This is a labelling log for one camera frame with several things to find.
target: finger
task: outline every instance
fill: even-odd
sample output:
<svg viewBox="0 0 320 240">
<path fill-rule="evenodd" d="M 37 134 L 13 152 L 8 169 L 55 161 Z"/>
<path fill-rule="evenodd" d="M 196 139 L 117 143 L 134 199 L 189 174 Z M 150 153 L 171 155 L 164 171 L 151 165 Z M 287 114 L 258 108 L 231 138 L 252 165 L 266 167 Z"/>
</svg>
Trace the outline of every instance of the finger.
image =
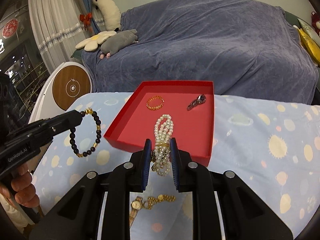
<svg viewBox="0 0 320 240">
<path fill-rule="evenodd" d="M 23 205 L 24 205 L 25 207 L 30 207 L 30 208 L 32 208 L 32 207 L 37 207 L 37 206 L 39 206 L 39 204 L 40 204 L 39 197 L 38 197 L 38 195 L 35 195 L 30 201 L 24 203 Z"/>
<path fill-rule="evenodd" d="M 16 199 L 18 204 L 23 205 L 27 203 L 36 195 L 36 188 L 33 184 L 30 184 L 28 187 L 24 188 L 23 190 L 19 191 L 14 198 Z"/>
<path fill-rule="evenodd" d="M 29 172 L 22 176 L 18 176 L 11 181 L 11 187 L 14 191 L 20 191 L 31 184 L 32 176 Z"/>
<path fill-rule="evenodd" d="M 0 184 L 0 194 L 5 198 L 10 198 L 10 192 L 7 187 L 3 184 Z"/>
<path fill-rule="evenodd" d="M 23 165 L 17 168 L 17 172 L 19 173 L 20 176 L 27 173 L 27 171 L 28 171 L 28 165 L 26 163 L 24 163 Z"/>
</svg>

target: red tray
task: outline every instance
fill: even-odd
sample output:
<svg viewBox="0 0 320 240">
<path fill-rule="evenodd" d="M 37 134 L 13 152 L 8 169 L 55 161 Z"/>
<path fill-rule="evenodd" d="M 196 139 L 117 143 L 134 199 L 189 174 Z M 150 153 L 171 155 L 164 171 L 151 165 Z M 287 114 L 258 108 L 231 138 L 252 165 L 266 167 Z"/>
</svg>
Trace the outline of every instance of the red tray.
<svg viewBox="0 0 320 240">
<path fill-rule="evenodd" d="M 187 106 L 200 94 L 206 96 L 206 102 L 187 111 Z M 148 99 L 153 96 L 164 99 L 163 107 L 156 111 L 146 107 Z M 176 138 L 178 148 L 189 152 L 193 161 L 208 166 L 214 120 L 213 83 L 209 81 L 142 82 L 111 123 L 104 137 L 111 146 L 127 152 L 142 150 L 146 138 L 151 139 L 154 147 L 154 125 L 163 114 L 172 117 L 172 137 Z"/>
</svg>

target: gray plush toy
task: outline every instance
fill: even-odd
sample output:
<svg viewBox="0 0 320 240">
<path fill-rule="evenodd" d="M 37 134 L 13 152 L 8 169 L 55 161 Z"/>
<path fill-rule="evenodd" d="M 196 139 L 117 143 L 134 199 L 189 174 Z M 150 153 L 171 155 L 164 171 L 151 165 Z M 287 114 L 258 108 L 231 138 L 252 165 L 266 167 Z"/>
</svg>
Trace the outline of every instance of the gray plush toy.
<svg viewBox="0 0 320 240">
<path fill-rule="evenodd" d="M 101 55 L 100 59 L 103 59 L 104 56 L 106 58 L 110 58 L 112 55 L 116 54 L 119 50 L 130 46 L 132 44 L 138 43 L 138 36 L 136 35 L 137 30 L 128 30 L 119 32 L 116 35 L 107 39 L 101 45 Z"/>
</svg>

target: pearl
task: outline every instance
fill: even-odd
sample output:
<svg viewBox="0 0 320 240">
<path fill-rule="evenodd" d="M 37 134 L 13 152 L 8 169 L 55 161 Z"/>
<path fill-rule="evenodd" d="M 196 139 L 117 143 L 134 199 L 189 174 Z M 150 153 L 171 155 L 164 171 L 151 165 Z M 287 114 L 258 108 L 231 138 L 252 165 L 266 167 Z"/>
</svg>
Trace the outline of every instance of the pearl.
<svg viewBox="0 0 320 240">
<path fill-rule="evenodd" d="M 167 119 L 163 124 L 160 125 L 160 122 L 163 119 Z M 173 121 L 171 116 L 168 114 L 163 114 L 156 122 L 154 135 L 155 135 L 155 171 L 159 176 L 166 176 L 170 172 L 171 163 L 170 158 L 170 147 L 162 146 L 160 144 L 170 144 L 170 137 L 173 133 Z"/>
</svg>

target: yellow pillow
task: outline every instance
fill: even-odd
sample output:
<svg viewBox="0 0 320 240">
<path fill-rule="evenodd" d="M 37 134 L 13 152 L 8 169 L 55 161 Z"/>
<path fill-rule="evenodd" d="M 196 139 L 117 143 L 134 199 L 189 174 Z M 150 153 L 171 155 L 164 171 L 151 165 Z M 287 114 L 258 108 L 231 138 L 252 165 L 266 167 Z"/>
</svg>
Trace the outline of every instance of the yellow pillow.
<svg viewBox="0 0 320 240">
<path fill-rule="evenodd" d="M 303 44 L 307 47 L 310 56 L 320 65 L 320 48 L 302 29 L 298 29 Z"/>
</svg>

